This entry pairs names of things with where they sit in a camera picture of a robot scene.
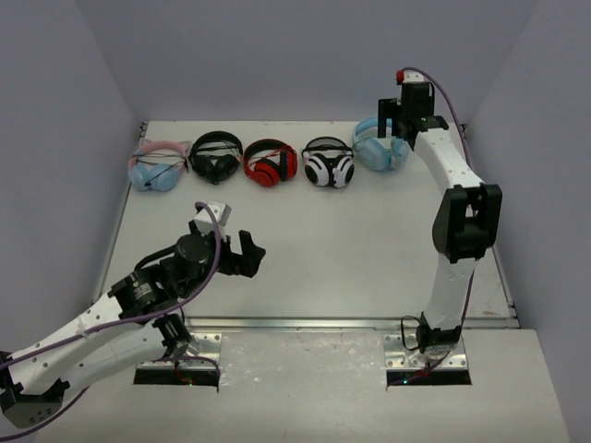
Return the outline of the light blue over-ear headphones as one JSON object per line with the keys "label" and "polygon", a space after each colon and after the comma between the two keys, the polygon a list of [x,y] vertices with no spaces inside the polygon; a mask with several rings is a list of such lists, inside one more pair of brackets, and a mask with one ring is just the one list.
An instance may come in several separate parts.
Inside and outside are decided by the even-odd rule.
{"label": "light blue over-ear headphones", "polygon": [[386,123],[386,137],[378,138],[377,116],[361,120],[355,126],[351,148],[364,166],[376,172],[401,169],[410,152],[405,140],[392,135],[391,119]]}

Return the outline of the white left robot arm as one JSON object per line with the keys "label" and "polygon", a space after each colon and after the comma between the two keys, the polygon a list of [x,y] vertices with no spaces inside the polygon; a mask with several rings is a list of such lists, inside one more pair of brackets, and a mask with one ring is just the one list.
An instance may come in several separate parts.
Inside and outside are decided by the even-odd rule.
{"label": "white left robot arm", "polygon": [[266,255],[247,231],[241,253],[214,233],[190,233],[143,258],[64,327],[28,348],[1,354],[1,411],[17,429],[51,420],[63,402],[128,367],[174,361],[193,349],[180,303],[216,272],[252,278]]}

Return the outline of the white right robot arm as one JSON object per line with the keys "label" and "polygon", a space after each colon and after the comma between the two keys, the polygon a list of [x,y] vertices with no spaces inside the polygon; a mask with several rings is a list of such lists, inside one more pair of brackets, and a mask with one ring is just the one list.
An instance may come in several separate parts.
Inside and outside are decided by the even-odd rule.
{"label": "white right robot arm", "polygon": [[431,229],[438,253],[432,294],[416,328],[416,350],[439,359],[459,342],[478,262],[497,238],[502,191],[485,183],[435,113],[435,83],[412,70],[396,74],[400,95],[378,104],[378,135],[408,144],[441,192]]}

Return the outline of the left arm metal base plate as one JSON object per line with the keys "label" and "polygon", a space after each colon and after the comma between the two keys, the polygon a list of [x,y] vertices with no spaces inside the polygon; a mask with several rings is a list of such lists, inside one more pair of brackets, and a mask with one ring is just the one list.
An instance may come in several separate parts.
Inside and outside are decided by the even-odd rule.
{"label": "left arm metal base plate", "polygon": [[136,367],[133,384],[219,388],[221,380],[221,332],[196,331],[193,342],[178,357],[145,362]]}

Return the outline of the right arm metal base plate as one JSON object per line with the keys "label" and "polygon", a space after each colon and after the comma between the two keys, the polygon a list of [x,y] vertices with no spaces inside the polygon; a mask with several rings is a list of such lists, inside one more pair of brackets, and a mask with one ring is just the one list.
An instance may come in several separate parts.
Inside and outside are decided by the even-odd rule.
{"label": "right arm metal base plate", "polygon": [[382,344],[388,388],[472,384],[463,339],[451,350],[443,347],[425,353],[413,350],[415,333],[385,334]]}

